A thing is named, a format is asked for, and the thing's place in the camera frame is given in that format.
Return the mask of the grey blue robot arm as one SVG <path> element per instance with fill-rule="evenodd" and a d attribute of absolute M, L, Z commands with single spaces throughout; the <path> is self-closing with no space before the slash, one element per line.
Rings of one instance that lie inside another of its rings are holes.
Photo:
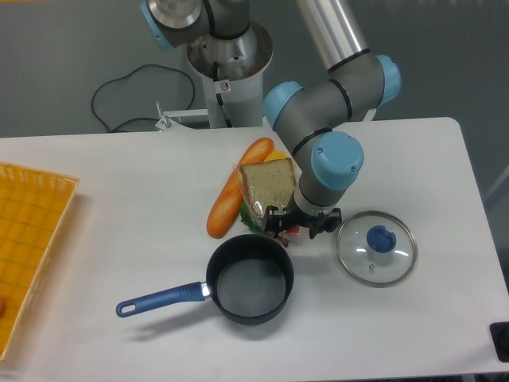
<path fill-rule="evenodd" d="M 289 204 L 263 209 L 264 230 L 276 235 L 302 226 L 315 236 L 340 225 L 338 201 L 363 164 L 361 145 L 336 127 L 393 99 L 401 76 L 391 58 L 372 54 L 346 1 L 297 5 L 328 79 L 310 89 L 287 81 L 267 94 L 262 74 L 273 45 L 251 19 L 249 2 L 144 1 L 140 9 L 161 49 L 186 47 L 211 127 L 268 122 L 299 165 Z"/>

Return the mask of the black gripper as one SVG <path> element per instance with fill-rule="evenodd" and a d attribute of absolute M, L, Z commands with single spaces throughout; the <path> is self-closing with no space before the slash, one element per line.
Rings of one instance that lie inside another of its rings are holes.
<path fill-rule="evenodd" d="M 264 232 L 273 237 L 278 237 L 286 229 L 301 226 L 309 229 L 309 238 L 313 240 L 322 232 L 334 232 L 342 224 L 342 212 L 335 207 L 328 214 L 320 211 L 317 216 L 313 216 L 300 209 L 286 212 L 285 209 L 270 205 L 266 208 L 264 221 Z"/>

